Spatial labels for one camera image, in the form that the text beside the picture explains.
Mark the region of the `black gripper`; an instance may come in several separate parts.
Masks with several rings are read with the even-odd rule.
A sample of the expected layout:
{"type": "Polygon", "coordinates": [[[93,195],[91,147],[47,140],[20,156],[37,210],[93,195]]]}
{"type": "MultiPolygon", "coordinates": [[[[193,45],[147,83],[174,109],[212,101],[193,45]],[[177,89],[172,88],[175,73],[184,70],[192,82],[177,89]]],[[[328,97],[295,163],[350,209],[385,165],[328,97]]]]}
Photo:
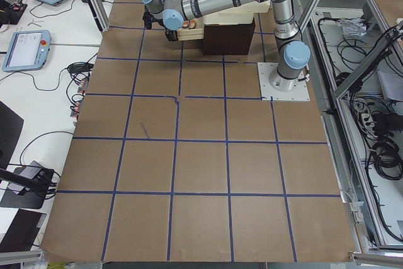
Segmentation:
{"type": "Polygon", "coordinates": [[[169,30],[164,24],[162,19],[157,19],[154,15],[149,11],[149,9],[144,6],[144,14],[143,14],[143,22],[145,29],[151,29],[153,23],[157,23],[165,29],[165,36],[169,42],[177,42],[178,41],[178,33],[176,30],[169,30]]]}

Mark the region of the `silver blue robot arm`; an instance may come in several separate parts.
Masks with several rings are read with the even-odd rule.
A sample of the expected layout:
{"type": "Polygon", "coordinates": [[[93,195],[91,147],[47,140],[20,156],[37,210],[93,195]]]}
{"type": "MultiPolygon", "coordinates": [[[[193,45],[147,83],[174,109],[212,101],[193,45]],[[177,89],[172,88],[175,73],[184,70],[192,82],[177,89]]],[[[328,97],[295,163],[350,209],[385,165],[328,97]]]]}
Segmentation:
{"type": "Polygon", "coordinates": [[[299,75],[310,59],[310,49],[302,40],[302,26],[296,20],[293,0],[141,0],[145,6],[144,26],[158,23],[171,42],[184,22],[251,2],[270,1],[275,20],[275,39],[280,61],[269,75],[271,87],[284,93],[296,88],[299,75]]]}

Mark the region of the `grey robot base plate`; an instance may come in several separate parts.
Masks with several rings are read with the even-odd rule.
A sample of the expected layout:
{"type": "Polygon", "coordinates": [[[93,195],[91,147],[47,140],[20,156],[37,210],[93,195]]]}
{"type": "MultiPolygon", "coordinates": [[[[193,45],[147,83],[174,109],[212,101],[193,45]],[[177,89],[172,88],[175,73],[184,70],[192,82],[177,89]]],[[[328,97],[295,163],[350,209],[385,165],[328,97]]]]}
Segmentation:
{"type": "Polygon", "coordinates": [[[289,101],[308,102],[310,96],[307,82],[302,79],[304,74],[300,73],[298,78],[287,80],[282,78],[277,71],[276,62],[258,62],[258,76],[261,91],[261,99],[264,101],[289,101]]]}

